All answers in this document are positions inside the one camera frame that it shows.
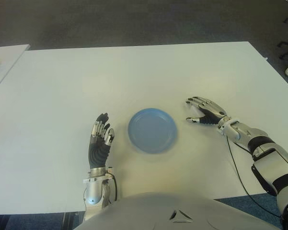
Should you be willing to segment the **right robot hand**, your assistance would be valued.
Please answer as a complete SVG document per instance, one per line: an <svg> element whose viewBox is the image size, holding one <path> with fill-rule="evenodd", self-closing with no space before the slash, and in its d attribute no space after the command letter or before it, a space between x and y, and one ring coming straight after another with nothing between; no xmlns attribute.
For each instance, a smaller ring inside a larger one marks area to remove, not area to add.
<svg viewBox="0 0 288 230"><path fill-rule="evenodd" d="M222 107L206 98L195 96L188 98L185 103L194 106L204 114L202 117L187 117L186 121L190 123L216 125L222 118L227 116Z"/></svg>

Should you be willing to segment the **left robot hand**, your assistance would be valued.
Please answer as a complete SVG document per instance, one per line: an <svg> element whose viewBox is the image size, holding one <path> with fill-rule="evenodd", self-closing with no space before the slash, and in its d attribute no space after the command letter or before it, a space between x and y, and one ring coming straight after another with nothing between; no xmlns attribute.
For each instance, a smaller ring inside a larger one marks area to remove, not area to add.
<svg viewBox="0 0 288 230"><path fill-rule="evenodd" d="M108 123L108 113L100 114L93 124L88 161L90 169L105 167L112 142L115 138L113 128Z"/></svg>

